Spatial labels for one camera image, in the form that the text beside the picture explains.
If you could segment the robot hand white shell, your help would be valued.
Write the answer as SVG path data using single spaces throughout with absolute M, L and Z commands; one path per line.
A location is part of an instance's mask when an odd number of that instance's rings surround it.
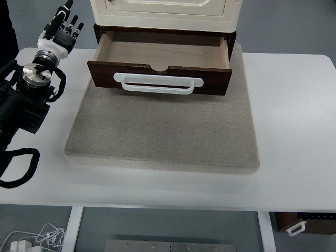
M 70 16 L 73 1 L 66 1 L 59 6 L 51 22 L 47 24 L 38 38 L 37 57 L 49 58 L 54 65 L 66 58 L 73 50 L 84 23 L 75 24 L 78 16 L 75 15 L 70 24 L 66 22 Z

